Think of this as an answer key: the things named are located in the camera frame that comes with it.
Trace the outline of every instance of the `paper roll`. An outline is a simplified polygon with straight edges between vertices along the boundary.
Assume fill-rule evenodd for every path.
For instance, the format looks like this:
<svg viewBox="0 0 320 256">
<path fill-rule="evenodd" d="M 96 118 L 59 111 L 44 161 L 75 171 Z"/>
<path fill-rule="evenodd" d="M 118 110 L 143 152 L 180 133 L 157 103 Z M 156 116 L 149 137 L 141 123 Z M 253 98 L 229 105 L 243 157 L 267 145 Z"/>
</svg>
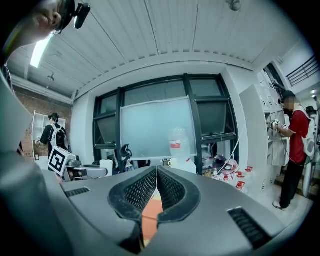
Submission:
<svg viewBox="0 0 320 256">
<path fill-rule="evenodd" d="M 100 160 L 100 167 L 108 170 L 107 177 L 112 176 L 113 165 L 114 162 L 112 160 Z"/>
</svg>

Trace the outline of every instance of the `orange surface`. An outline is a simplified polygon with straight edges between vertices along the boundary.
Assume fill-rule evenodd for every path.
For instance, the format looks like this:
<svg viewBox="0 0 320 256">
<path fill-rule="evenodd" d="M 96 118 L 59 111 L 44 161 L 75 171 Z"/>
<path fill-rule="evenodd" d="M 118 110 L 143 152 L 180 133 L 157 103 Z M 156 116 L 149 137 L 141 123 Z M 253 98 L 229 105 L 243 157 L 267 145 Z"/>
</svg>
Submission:
<svg viewBox="0 0 320 256">
<path fill-rule="evenodd" d="M 142 232 L 144 240 L 151 240 L 157 233 L 157 217 L 162 213 L 162 202 L 151 199 L 142 213 Z"/>
</svg>

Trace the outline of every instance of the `large clear plastic jug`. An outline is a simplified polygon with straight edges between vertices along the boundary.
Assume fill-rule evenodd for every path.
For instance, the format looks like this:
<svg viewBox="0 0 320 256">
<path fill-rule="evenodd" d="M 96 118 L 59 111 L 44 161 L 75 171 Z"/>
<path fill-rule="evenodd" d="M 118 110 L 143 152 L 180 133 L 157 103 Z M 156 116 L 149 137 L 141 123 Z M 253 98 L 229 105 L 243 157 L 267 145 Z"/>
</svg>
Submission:
<svg viewBox="0 0 320 256">
<path fill-rule="evenodd" d="M 191 151 L 186 130 L 176 127 L 170 131 L 168 138 L 171 156 L 181 161 L 187 161 Z"/>
</svg>

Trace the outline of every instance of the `nose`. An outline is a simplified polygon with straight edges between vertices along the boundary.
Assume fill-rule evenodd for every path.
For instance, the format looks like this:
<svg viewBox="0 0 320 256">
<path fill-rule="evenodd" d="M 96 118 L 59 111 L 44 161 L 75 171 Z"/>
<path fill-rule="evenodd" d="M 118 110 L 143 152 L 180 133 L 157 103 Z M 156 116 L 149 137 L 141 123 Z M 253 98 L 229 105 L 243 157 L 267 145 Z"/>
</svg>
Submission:
<svg viewBox="0 0 320 256">
<path fill-rule="evenodd" d="M 61 22 L 61 20 L 62 20 L 61 15 L 60 15 L 57 11 L 55 11 L 55 12 L 52 14 L 52 17 L 53 17 L 53 19 L 52 19 L 51 25 L 54 26 L 54 27 L 59 26 L 59 24 L 60 24 L 60 22 Z"/>
</svg>

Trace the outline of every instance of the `white shoe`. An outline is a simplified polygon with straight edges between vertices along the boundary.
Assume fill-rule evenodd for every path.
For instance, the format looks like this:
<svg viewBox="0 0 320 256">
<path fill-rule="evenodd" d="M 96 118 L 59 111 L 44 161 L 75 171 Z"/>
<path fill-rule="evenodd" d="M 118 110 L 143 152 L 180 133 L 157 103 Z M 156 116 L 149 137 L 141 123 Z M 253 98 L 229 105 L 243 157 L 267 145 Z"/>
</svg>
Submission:
<svg viewBox="0 0 320 256">
<path fill-rule="evenodd" d="M 279 201 L 274 201 L 273 204 L 272 204 L 275 208 L 279 209 L 279 210 L 282 210 L 282 211 L 286 211 L 287 208 L 282 208 L 280 206 L 280 202 Z"/>
</svg>

